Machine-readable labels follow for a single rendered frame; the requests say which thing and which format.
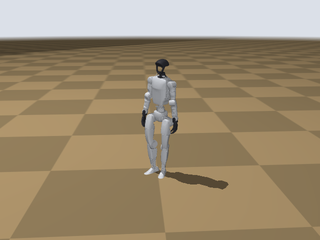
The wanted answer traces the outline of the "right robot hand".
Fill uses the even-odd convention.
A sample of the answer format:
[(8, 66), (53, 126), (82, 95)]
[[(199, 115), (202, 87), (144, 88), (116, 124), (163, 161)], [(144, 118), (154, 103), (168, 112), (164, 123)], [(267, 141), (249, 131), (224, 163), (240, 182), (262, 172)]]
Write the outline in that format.
[(146, 111), (143, 110), (142, 111), (142, 118), (141, 118), (141, 124), (142, 124), (143, 127), (145, 127), (146, 115), (147, 115)]

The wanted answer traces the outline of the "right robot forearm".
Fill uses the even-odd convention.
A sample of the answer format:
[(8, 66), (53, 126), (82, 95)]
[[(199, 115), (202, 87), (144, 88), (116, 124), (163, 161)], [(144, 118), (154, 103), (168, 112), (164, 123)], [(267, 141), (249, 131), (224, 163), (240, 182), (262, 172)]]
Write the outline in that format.
[[(148, 109), (149, 109), (149, 106), (150, 106), (150, 102), (151, 100), (150, 99), (147, 99), (144, 97), (144, 106), (143, 106), (143, 110), (145, 110), (145, 114), (148, 113)], [(143, 112), (142, 110), (142, 112)]]

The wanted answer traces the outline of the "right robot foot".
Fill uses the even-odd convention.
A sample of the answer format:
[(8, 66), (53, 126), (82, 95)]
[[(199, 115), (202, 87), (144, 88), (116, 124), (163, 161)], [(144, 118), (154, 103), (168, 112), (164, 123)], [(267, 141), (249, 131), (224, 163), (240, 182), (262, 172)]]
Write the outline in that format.
[[(154, 167), (153, 167), (154, 168)], [(153, 169), (153, 168), (150, 168), (147, 172), (145, 172), (144, 174), (145, 175), (149, 175), (149, 174), (152, 174), (154, 172), (157, 172), (159, 171), (159, 168), (156, 166), (156, 169)]]

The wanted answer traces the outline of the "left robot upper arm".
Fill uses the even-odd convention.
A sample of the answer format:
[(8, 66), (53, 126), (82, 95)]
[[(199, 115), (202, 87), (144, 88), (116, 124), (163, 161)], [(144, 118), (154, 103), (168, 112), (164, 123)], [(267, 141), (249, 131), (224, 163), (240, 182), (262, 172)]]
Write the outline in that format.
[(175, 99), (176, 99), (176, 87), (177, 84), (173, 80), (167, 80), (167, 87), (169, 88), (169, 94), (170, 94), (170, 100), (169, 100), (169, 105), (170, 106), (175, 106)]

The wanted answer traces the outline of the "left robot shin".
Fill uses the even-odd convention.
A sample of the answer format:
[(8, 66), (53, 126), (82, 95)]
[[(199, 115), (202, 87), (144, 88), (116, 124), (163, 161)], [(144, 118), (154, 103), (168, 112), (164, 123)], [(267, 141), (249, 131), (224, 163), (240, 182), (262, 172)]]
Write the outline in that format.
[(167, 150), (165, 148), (162, 149), (161, 151), (161, 171), (165, 171), (166, 168), (166, 162), (168, 160), (168, 155), (169, 155), (169, 144)]

